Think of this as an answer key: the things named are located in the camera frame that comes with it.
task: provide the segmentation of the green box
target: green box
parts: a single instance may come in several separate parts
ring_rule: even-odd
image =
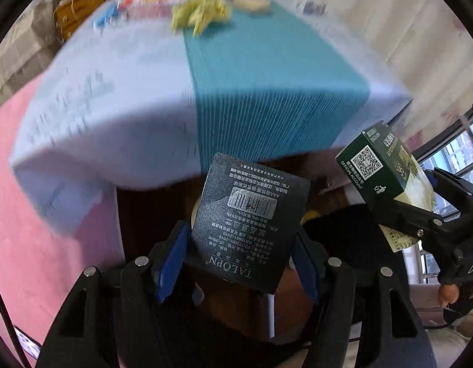
[[[367,204],[388,196],[422,209],[434,207],[434,191],[424,171],[387,124],[379,121],[363,131],[335,158]],[[417,242],[380,226],[394,252]]]

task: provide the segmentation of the crumpled yellow cloth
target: crumpled yellow cloth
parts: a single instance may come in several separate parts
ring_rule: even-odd
[[[194,36],[200,35],[211,22],[227,22],[231,9],[221,0],[188,0],[172,9],[172,29],[194,27]]]

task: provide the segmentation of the wooden drawer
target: wooden drawer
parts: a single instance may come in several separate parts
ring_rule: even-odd
[[[63,35],[64,40],[67,40],[68,38],[71,37],[71,35],[80,27],[80,25],[83,23],[83,21],[76,21],[68,26],[62,26],[60,29],[60,32]]]
[[[71,3],[66,3],[63,7],[56,10],[56,21],[64,29],[70,23],[79,21],[82,18],[88,17],[97,7],[99,7],[104,0],[74,0],[73,8]]]

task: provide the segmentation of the pink bedding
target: pink bedding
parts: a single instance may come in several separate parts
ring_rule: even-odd
[[[43,343],[83,269],[105,269],[123,262],[124,254],[114,194],[103,197],[74,237],[61,237],[50,232],[15,181],[8,157],[38,82],[0,108],[0,291],[13,323]],[[0,334],[14,352],[1,316]]]

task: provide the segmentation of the barcode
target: barcode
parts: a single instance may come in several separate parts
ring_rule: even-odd
[[[252,213],[257,216],[271,219],[277,206],[277,199],[257,194],[246,189],[233,187],[228,206]]]
[[[383,167],[378,156],[374,154],[369,145],[361,149],[359,153],[351,159],[351,162],[364,180],[370,178]]]

